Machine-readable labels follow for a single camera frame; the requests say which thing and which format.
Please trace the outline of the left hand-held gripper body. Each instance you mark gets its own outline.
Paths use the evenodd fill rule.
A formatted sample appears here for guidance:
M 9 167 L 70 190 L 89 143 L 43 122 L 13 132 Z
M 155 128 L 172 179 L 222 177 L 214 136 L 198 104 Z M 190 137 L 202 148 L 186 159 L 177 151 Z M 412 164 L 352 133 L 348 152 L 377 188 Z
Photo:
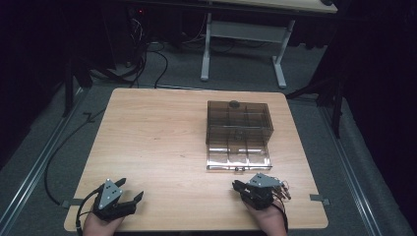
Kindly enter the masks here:
M 119 203 L 123 190 L 114 183 L 106 179 L 94 200 L 92 212 L 101 220 L 114 220 L 136 212 L 137 206 Z

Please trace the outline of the person's left hand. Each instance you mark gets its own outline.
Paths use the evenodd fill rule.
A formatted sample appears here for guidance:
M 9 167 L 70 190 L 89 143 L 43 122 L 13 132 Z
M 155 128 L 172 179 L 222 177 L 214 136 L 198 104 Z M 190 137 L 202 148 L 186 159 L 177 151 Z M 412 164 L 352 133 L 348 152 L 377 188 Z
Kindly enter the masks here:
M 84 222 L 83 236 L 113 236 L 123 221 L 124 217 L 120 217 L 107 222 L 89 213 Z

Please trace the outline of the white metal desk frame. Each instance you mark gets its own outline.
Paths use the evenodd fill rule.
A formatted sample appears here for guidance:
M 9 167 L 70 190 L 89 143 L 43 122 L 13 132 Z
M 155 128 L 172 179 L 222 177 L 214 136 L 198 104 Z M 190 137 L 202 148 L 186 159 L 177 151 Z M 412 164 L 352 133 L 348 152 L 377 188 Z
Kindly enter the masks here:
M 280 45 L 278 53 L 271 57 L 271 61 L 275 71 L 277 84 L 281 89 L 285 89 L 287 87 L 287 83 L 283 75 L 281 60 L 293 32 L 294 25 L 294 20 L 290 20 L 286 27 L 226 22 L 213 20 L 211 18 L 211 14 L 207 14 L 205 50 L 202 61 L 201 80 L 206 82 L 209 79 L 210 42 L 213 37 L 243 39 L 278 43 Z

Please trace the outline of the transparent brown compartment box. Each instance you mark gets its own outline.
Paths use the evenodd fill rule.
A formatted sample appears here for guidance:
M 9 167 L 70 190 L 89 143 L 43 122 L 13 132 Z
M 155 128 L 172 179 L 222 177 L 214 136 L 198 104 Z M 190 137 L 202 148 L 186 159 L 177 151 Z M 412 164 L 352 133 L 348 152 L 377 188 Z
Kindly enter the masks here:
M 268 141 L 273 131 L 266 103 L 209 100 L 207 170 L 271 169 Z

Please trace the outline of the dark computer tower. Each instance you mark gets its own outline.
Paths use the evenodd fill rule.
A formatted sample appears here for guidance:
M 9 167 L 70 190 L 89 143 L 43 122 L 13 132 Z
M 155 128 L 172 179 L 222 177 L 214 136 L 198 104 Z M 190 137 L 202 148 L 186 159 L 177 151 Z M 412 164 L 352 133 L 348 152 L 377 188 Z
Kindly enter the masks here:
M 140 46 L 147 35 L 148 14 L 144 7 L 132 6 L 126 8 L 126 14 L 133 47 L 131 63 L 135 63 Z

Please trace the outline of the grey table bracket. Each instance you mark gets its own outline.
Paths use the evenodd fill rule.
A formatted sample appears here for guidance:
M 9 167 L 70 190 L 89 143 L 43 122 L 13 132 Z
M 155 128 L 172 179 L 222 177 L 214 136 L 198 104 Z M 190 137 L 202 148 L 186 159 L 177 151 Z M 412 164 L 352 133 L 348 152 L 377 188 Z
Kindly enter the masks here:
M 321 202 L 323 204 L 323 206 L 329 206 L 330 205 L 330 201 L 328 198 L 325 198 L 324 196 L 320 195 L 320 194 L 310 194 L 310 200 L 313 202 Z
M 83 199 L 65 200 L 62 202 L 61 207 L 69 209 L 71 206 L 80 206 L 83 201 Z

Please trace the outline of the light desk top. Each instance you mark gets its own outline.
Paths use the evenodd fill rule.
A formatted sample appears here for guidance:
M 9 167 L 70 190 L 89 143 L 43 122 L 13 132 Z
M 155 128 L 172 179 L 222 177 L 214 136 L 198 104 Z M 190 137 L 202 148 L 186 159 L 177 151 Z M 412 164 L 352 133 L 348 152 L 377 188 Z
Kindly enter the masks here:
M 247 6 L 270 7 L 275 9 L 307 11 L 335 14 L 338 9 L 334 4 L 325 5 L 321 0 L 209 0 Z

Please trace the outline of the black metal stand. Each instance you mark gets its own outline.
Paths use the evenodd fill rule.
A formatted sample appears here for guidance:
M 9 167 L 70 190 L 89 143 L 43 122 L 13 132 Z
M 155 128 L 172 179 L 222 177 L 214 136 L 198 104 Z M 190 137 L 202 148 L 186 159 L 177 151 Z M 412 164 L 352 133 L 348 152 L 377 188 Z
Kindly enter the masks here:
M 294 99 L 302 94 L 315 93 L 318 96 L 316 99 L 318 106 L 332 107 L 331 130 L 337 138 L 340 138 L 339 126 L 345 83 L 346 77 L 342 72 L 332 72 L 330 69 L 318 68 L 307 86 L 287 94 L 286 98 Z
M 82 89 L 89 89 L 92 80 L 89 75 L 89 67 L 83 57 L 72 52 L 65 65 L 65 109 L 63 116 L 67 117 L 73 109 L 74 81 L 77 81 Z

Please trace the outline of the person's right hand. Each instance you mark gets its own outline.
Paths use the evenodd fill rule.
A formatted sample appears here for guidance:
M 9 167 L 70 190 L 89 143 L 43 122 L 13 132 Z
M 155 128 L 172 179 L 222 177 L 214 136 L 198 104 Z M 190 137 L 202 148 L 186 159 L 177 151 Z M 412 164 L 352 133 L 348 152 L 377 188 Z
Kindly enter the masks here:
M 274 201 L 271 206 L 262 210 L 256 210 L 248 204 L 244 204 L 248 212 L 257 222 L 258 226 L 268 236 L 287 236 L 283 217 L 283 205 L 280 201 Z

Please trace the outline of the metal floor rail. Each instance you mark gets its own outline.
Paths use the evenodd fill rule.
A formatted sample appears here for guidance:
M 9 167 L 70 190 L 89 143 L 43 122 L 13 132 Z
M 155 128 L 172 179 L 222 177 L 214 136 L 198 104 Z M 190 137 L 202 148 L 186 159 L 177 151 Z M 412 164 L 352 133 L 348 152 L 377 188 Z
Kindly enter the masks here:
M 66 95 L 60 90 L 35 119 L 28 135 L 0 171 L 0 236 L 7 236 L 13 228 L 58 140 L 88 93 L 88 88 L 77 88 L 73 93 L 73 106 L 63 116 Z
M 345 178 L 345 182 L 349 188 L 353 201 L 368 232 L 368 235 L 383 236 L 381 227 L 374 216 L 368 198 L 365 195 L 365 192 L 359 182 L 359 179 L 357 178 L 357 175 L 349 161 L 348 155 L 343 147 L 343 144 L 332 129 L 331 117 L 328 113 L 328 110 L 326 108 L 319 107 L 319 112 L 326 124 L 327 130 L 335 146 L 338 160 L 341 165 L 342 173 Z

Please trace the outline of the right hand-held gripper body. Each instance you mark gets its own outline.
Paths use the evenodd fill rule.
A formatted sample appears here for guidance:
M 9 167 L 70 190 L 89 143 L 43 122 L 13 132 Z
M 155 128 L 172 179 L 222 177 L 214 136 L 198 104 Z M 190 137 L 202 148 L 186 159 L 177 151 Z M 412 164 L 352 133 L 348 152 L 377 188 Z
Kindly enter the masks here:
M 257 173 L 244 184 L 241 199 L 255 210 L 265 209 L 272 205 L 274 191 L 281 186 L 282 182 L 277 178 Z

